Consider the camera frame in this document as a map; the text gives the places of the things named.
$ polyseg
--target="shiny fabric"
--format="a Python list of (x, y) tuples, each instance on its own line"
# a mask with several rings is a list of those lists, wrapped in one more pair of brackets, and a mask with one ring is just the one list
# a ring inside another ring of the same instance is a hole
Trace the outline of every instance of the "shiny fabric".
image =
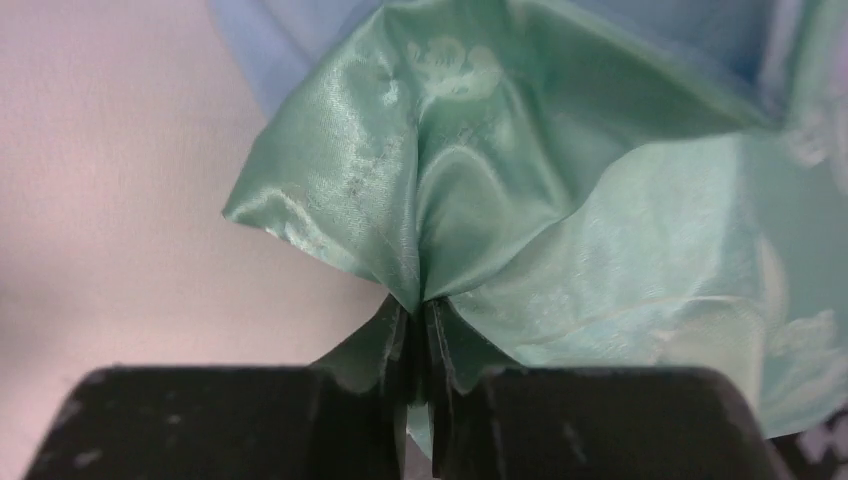
[(286, 100), (225, 214), (410, 310), (448, 296), (528, 365), (710, 366), (797, 431), (848, 396), (846, 9), (806, 2), (735, 69), (579, 2), (386, 4)]

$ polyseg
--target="green garment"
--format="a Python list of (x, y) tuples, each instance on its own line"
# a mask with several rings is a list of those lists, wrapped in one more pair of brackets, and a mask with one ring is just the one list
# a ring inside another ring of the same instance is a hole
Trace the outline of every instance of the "green garment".
[[(225, 215), (411, 311), (447, 296), (525, 364), (709, 366), (769, 436), (798, 431), (848, 397), (848, 180), (827, 167), (848, 154), (823, 60), (846, 10), (802, 14), (799, 135), (779, 99), (566, 0), (387, 4), (283, 104)], [(811, 135), (829, 162), (796, 161)]]

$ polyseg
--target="checkered pattern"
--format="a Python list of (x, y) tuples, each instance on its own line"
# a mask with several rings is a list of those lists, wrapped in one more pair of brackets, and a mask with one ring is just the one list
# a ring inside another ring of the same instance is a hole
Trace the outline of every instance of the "checkered pattern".
[(774, 444), (798, 480), (848, 480), (848, 404), (826, 422)]

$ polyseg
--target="satin cloth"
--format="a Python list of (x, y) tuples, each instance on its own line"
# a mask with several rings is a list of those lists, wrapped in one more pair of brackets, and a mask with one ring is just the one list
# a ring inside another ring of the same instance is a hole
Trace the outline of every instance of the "satin cloth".
[(449, 297), (527, 365), (707, 366), (769, 436), (821, 420), (848, 396), (848, 2), (760, 8), (736, 63), (709, 29), (588, 3), (380, 6), (277, 111), (225, 215), (411, 311)]

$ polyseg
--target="green cloth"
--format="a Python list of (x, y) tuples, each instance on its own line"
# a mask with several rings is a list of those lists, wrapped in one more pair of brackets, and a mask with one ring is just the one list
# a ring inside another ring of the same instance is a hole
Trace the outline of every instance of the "green cloth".
[[(848, 2), (805, 8), (802, 133)], [(225, 215), (411, 311), (447, 296), (527, 365), (709, 366), (798, 431), (848, 397), (848, 189), (796, 161), (774, 99), (698, 72), (565, 0), (387, 4), (287, 99)]]

